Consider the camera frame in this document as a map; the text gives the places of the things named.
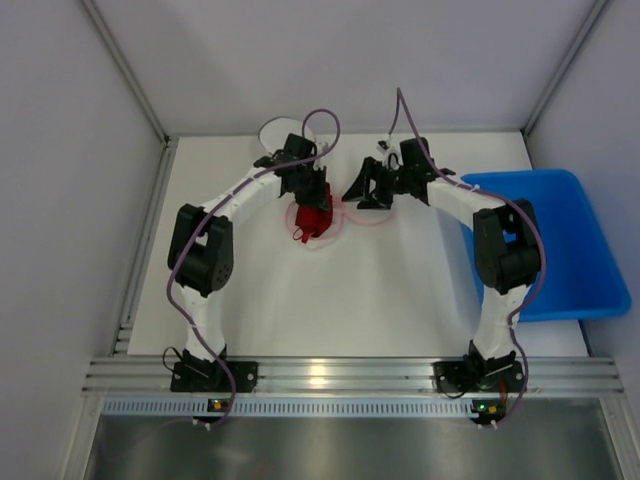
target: blue plastic tray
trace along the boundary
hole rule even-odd
[[[631,298],[580,181],[566,170],[476,173],[462,179],[535,209],[548,268],[540,295],[521,314],[523,322],[595,319],[623,315]],[[474,265],[473,234],[463,227]],[[483,285],[473,268],[480,301]]]

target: white wall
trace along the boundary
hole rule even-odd
[[[635,302],[587,323],[614,356],[640,422],[640,2],[615,0],[530,138],[538,167],[580,178]]]
[[[389,128],[519,129],[594,0],[96,0],[170,133],[336,111]]]
[[[75,2],[0,2],[0,148],[0,476],[50,479],[160,150]]]

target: white tabletop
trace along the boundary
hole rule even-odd
[[[426,137],[438,165],[458,174],[531,168],[516,132]],[[362,159],[376,154],[380,138],[343,136],[326,162],[333,191],[350,186]],[[263,154],[251,136],[180,139],[130,354],[183,348],[185,320],[164,296],[176,213],[185,203],[197,205],[222,193]],[[291,200],[287,195],[272,202],[234,230],[235,267],[223,290],[229,354],[397,357],[466,352],[480,307],[455,220],[412,198],[396,197],[388,222],[377,227],[347,222],[335,242],[309,251],[285,227]],[[517,335],[531,356],[587,355],[575,320],[521,324]]]

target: cable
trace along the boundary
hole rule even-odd
[[[164,365],[164,368],[169,370],[171,373],[175,374],[175,371],[173,370],[173,368],[169,368],[169,365],[167,365],[166,356],[169,350],[173,350],[173,353],[176,354],[176,357],[178,357],[178,360],[180,361],[182,361],[182,355],[180,355],[180,352],[178,352],[178,350],[176,350],[175,347],[167,347],[164,349],[164,352],[162,352],[162,365]]]
[[[531,295],[529,295],[519,307],[515,308],[511,313],[509,313],[509,315],[507,315],[507,324],[509,326],[509,335],[511,337],[511,341],[513,342],[513,345],[516,347],[516,349],[520,353],[520,356],[522,357],[524,379],[522,382],[522,388],[520,389],[518,396],[513,402],[513,405],[511,406],[507,414],[500,420],[500,422],[498,422],[498,423],[503,423],[511,415],[511,413],[520,405],[520,402],[522,401],[522,397],[524,396],[524,392],[527,390],[527,384],[529,383],[529,361],[527,359],[527,355],[524,352],[524,349],[522,348],[522,346],[518,342],[518,339],[516,338],[515,330],[513,328],[513,318],[517,314],[519,314],[522,310],[524,310],[529,305],[531,305],[531,302],[535,300],[535,298],[540,293],[540,290],[542,289],[542,285],[544,284],[545,278],[547,276],[547,254],[544,248],[544,243],[542,241],[542,237],[540,236],[540,232],[536,228],[533,221],[529,218],[529,216],[525,213],[525,211],[522,210],[522,208],[520,208],[513,200],[505,197],[504,195],[500,195],[498,193],[489,192],[487,190],[472,187],[471,185],[467,185],[466,183],[458,183],[455,180],[448,177],[447,175],[445,175],[444,173],[442,173],[440,169],[436,167],[436,164],[433,161],[433,158],[431,158],[431,155],[429,155],[429,152],[427,151],[423,142],[420,140],[420,133],[418,132],[418,128],[416,127],[416,124],[413,121],[413,117],[411,116],[411,112],[409,111],[409,107],[407,106],[407,102],[404,98],[404,95],[402,94],[402,90],[400,89],[400,87],[398,87],[398,89],[396,90],[396,114],[395,114],[392,127],[389,130],[389,135],[391,135],[391,133],[393,133],[393,130],[395,129],[395,126],[398,120],[400,105],[402,105],[405,116],[407,117],[407,122],[409,122],[409,126],[411,127],[411,131],[413,132],[413,135],[418,140],[418,145],[420,146],[420,150],[422,151],[422,154],[424,155],[425,159],[427,160],[427,163],[433,169],[433,171],[440,178],[442,178],[443,180],[445,180],[451,185],[460,187],[464,190],[474,190],[476,193],[479,193],[487,197],[495,198],[509,205],[509,207],[515,210],[516,213],[520,215],[520,217],[522,217],[524,222],[527,224],[527,227],[529,227],[529,230],[531,230],[531,233],[535,238],[536,244],[538,245],[538,251],[540,252],[540,276],[538,278],[538,283],[536,287],[533,289],[533,291],[531,292]]]
[[[463,389],[460,393],[456,394],[456,395],[449,395],[447,392],[442,392],[444,393],[444,396],[447,398],[450,398],[451,400],[458,400],[459,398],[464,397],[467,393],[469,393],[469,389],[465,388]]]
[[[277,116],[277,117],[273,117],[270,118],[269,120],[267,120],[266,122],[264,122],[262,124],[262,126],[258,129],[258,141],[260,142],[260,144],[264,147],[264,149],[267,151],[267,153],[269,153],[269,155],[272,155],[274,152],[272,152],[267,145],[265,145],[264,143],[262,143],[262,131],[265,129],[265,127],[267,125],[270,125],[272,122],[275,122],[276,120],[292,120],[292,121],[296,121],[291,117],[283,117],[283,116]],[[313,142],[316,141],[316,136],[315,134],[313,134],[313,132],[311,132],[311,139]]]
[[[507,385],[504,383],[504,380],[500,380],[500,401],[502,405],[507,406],[507,401],[509,400],[509,392],[507,392]]]
[[[236,399],[236,393],[237,393],[236,381],[235,381],[235,378],[233,378],[233,374],[231,373],[231,370],[229,370],[229,367],[227,366],[227,363],[224,360],[222,360],[220,358],[220,356],[206,342],[206,340],[204,339],[204,337],[200,333],[200,330],[198,330],[198,327],[196,326],[193,318],[191,318],[191,315],[189,315],[189,312],[187,312],[184,308],[182,308],[180,306],[180,304],[173,298],[173,291],[172,291],[173,283],[176,280],[176,276],[178,275],[178,272],[180,271],[180,268],[182,267],[182,264],[184,263],[185,259],[187,258],[187,254],[189,253],[189,250],[191,250],[191,247],[193,247],[193,244],[196,242],[196,239],[200,235],[200,232],[202,232],[202,230],[204,229],[205,225],[216,214],[216,212],[218,212],[222,207],[224,207],[227,203],[229,203],[231,201],[231,199],[234,196],[236,196],[238,193],[240,193],[247,185],[251,184],[256,179],[258,179],[258,178],[260,178],[260,177],[262,177],[264,175],[267,175],[267,174],[269,174],[269,173],[271,173],[271,172],[273,172],[275,170],[279,170],[281,168],[295,167],[296,165],[302,165],[302,164],[305,164],[305,163],[314,162],[314,161],[324,157],[325,155],[327,155],[329,152],[331,152],[335,148],[335,146],[338,144],[338,141],[340,140],[341,127],[340,127],[340,120],[338,119],[337,115],[335,113],[333,113],[331,110],[328,110],[326,108],[318,108],[316,110],[312,110],[305,117],[305,119],[303,121],[303,124],[302,124],[302,130],[304,132],[304,129],[305,129],[306,124],[309,121],[309,119],[311,117],[313,117],[314,115],[318,114],[318,113],[326,113],[327,115],[329,115],[333,119],[333,121],[335,122],[335,125],[336,125],[336,135],[335,135],[335,138],[334,138],[333,142],[329,146],[329,148],[327,150],[325,150],[324,152],[322,152],[322,153],[320,153],[318,155],[314,155],[314,156],[309,157],[309,158],[305,158],[305,159],[302,159],[302,160],[296,160],[294,162],[285,163],[285,164],[281,164],[281,165],[275,165],[273,167],[265,168],[261,172],[257,173],[254,177],[246,178],[242,183],[240,183],[236,188],[234,188],[231,191],[230,194],[226,195],[220,201],[220,203],[218,203],[215,207],[213,207],[204,216],[204,218],[200,221],[198,226],[195,228],[195,230],[191,234],[191,237],[187,241],[184,249],[182,250],[182,252],[180,252],[180,255],[178,256],[178,260],[176,261],[175,266],[173,267],[173,270],[171,271],[171,275],[169,276],[169,281],[167,282],[167,288],[166,288],[166,295],[167,295],[167,299],[169,300],[169,303],[171,305],[173,305],[173,307],[176,310],[178,310],[178,312],[180,312],[182,314],[182,316],[185,318],[185,320],[189,323],[189,326],[190,326],[191,330],[193,330],[193,333],[194,333],[195,337],[198,339],[198,341],[200,342],[202,347],[207,351],[207,353],[209,355],[211,355],[211,357],[214,359],[214,361],[216,361],[220,365],[220,367],[222,368],[224,373],[229,378],[229,383],[231,384],[231,395],[229,397],[229,406],[225,409],[225,411],[222,414],[222,416],[218,420],[213,422],[211,424],[211,426],[220,425],[220,424],[224,423],[229,418],[229,414],[231,413],[231,410],[232,410],[232,407],[233,407],[233,403],[235,402],[235,399]]]

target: red object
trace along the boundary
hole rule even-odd
[[[302,234],[299,237],[294,237],[294,240],[300,240],[302,243],[307,243],[309,238],[318,238],[331,226],[331,222],[333,221],[331,187],[328,183],[325,183],[325,186],[327,187],[327,196],[329,197],[329,210],[325,211],[319,208],[298,207],[298,213],[296,213],[296,226],[302,231]]]

